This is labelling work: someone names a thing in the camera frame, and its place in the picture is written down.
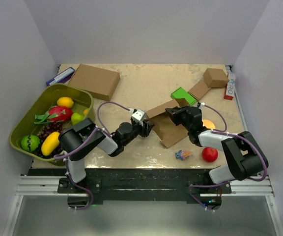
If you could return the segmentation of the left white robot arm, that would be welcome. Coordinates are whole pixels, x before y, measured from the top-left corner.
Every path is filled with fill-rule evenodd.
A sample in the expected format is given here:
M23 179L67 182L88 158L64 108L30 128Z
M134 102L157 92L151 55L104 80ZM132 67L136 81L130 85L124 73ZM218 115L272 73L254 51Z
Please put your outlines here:
M107 135L90 118L64 130L58 137L63 148L63 154L54 159L67 162L66 169L70 176L69 188L75 193L81 193L86 187L86 172L84 158L95 148L104 151L108 156L115 157L124 151L137 136L148 137L154 124L145 119L141 122L123 122L111 135Z

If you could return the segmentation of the brown cardboard box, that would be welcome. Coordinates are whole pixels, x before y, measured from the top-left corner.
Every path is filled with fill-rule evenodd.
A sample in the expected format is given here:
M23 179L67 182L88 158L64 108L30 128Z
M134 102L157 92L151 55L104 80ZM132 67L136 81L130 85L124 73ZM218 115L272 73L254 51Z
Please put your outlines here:
M175 108L178 105L177 101L170 100L146 112L150 122L154 124L153 130L166 148L170 148L187 137L187 130L181 125L176 126L166 112L166 108Z

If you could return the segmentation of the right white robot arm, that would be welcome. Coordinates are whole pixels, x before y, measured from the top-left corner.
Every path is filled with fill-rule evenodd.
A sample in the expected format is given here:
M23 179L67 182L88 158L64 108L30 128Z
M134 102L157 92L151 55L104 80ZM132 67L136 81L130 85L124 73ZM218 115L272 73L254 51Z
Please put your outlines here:
M206 192L215 193L221 184L232 180L260 182L266 179L268 160L250 132L231 134L208 129L203 125L199 107L166 108L166 112L175 125L185 127L192 144L225 154L226 164L210 170L209 178L203 181Z

